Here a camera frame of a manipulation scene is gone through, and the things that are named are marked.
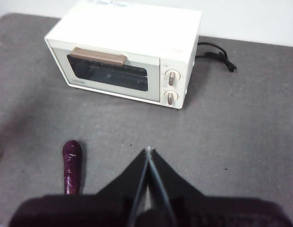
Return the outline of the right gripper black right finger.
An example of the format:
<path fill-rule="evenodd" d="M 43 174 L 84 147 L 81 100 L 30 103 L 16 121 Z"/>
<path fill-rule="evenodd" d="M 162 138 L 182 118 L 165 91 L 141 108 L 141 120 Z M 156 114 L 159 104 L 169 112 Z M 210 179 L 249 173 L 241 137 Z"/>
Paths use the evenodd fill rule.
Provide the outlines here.
<path fill-rule="evenodd" d="M 188 204 L 204 195 L 183 179 L 153 149 L 149 152 L 151 204 L 172 227 L 191 227 L 196 220 Z"/>

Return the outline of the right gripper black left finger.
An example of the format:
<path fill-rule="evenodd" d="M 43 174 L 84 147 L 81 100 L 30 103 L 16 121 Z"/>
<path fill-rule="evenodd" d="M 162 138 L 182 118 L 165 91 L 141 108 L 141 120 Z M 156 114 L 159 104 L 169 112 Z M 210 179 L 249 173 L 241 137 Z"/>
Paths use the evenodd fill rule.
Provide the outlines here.
<path fill-rule="evenodd" d="M 143 149 L 125 170 L 96 196 L 105 206 L 99 218 L 102 227 L 133 227 L 143 210 L 148 180 L 147 151 Z"/>

